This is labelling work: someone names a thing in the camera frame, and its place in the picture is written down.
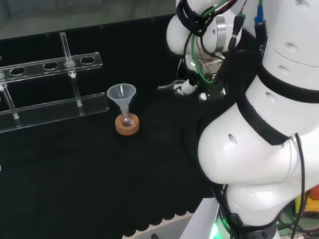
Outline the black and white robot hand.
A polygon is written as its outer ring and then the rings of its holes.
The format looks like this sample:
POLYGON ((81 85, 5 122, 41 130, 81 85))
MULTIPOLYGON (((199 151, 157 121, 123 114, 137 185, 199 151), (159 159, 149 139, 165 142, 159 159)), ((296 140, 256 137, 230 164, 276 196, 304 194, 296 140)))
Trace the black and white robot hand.
POLYGON ((182 83, 176 83, 173 87, 179 95, 191 95, 197 89, 198 72, 191 55, 186 55, 185 60, 180 60, 176 80, 183 81, 182 83))

